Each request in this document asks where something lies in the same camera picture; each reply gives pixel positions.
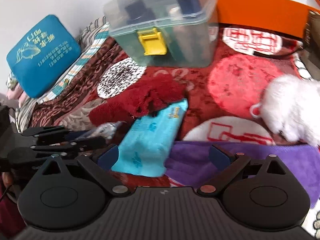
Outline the person's left hand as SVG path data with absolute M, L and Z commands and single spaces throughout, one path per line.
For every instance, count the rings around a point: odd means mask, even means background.
M 14 175 L 12 172 L 2 172 L 1 174 L 1 193 L 4 193 L 4 191 L 7 188 L 8 189 L 7 193 L 10 194 L 11 196 L 14 196 L 14 189 L 13 189 L 13 184 L 14 184 Z

